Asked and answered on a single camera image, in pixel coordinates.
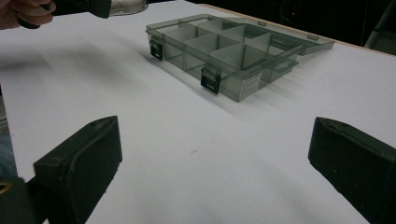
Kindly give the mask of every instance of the compartment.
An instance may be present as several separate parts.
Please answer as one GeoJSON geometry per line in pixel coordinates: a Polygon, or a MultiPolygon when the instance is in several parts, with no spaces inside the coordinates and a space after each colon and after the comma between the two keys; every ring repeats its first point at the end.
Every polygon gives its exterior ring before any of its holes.
{"type": "Polygon", "coordinates": [[[203,35],[185,42],[185,71],[201,79],[202,68],[209,62],[212,51],[223,49],[238,42],[217,34],[203,35]]]}

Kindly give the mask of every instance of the white surface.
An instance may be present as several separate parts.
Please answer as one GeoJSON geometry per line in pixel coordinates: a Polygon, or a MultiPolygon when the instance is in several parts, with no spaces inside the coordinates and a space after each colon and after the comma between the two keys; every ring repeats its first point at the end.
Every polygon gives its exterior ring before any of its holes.
{"type": "Polygon", "coordinates": [[[85,124],[117,115],[123,162],[89,223],[367,223],[309,163],[315,117],[396,147],[396,58],[335,44],[242,103],[149,55],[145,26],[227,16],[184,1],[0,32],[19,175],[85,124]]]}

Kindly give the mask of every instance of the plastic organizer box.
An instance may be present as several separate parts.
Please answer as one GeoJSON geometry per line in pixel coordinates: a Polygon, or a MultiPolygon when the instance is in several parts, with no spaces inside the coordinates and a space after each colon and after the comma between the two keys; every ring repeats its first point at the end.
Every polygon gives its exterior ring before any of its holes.
{"type": "Polygon", "coordinates": [[[333,41],[242,18],[201,14],[147,26],[151,55],[201,80],[207,90],[242,101],[333,41]]]}

